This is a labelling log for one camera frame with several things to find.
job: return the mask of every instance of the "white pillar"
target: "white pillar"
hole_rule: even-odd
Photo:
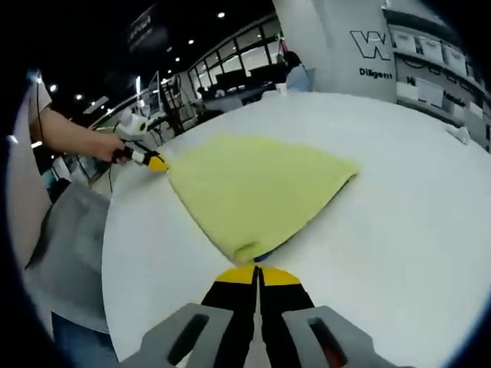
[[[395,102],[394,55],[384,0],[273,0],[288,49],[314,89]]]

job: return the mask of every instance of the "yellow and black tool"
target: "yellow and black tool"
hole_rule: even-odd
[[[115,163],[117,159],[122,159],[125,157],[127,159],[132,159],[140,165],[148,166],[151,171],[164,173],[169,169],[169,165],[160,153],[149,150],[145,147],[142,148],[146,151],[145,153],[140,153],[128,146],[125,146],[122,150],[117,149],[114,151],[112,162]]]
[[[271,368],[397,368],[377,355],[364,331],[315,307],[296,276],[254,265],[218,276],[201,304],[187,304],[147,332],[121,366],[170,368],[189,354],[188,368],[243,367],[255,312]]]

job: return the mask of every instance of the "white table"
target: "white table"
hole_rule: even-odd
[[[417,111],[337,94],[263,100],[161,150],[180,155],[222,132],[307,143],[358,161],[360,175],[265,263],[299,276],[315,304],[369,333],[393,363],[443,365],[491,291],[491,155]],[[130,164],[115,184],[102,264],[119,359],[177,308],[200,301],[231,266],[167,177]]]

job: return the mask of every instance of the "yellow cloth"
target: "yellow cloth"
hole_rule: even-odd
[[[209,239],[247,262],[293,236],[357,171],[309,146],[220,136],[173,161],[170,183]]]

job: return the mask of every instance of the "jeans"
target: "jeans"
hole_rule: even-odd
[[[52,322],[54,343],[75,368],[111,368],[118,365],[108,334],[74,324],[54,313]]]

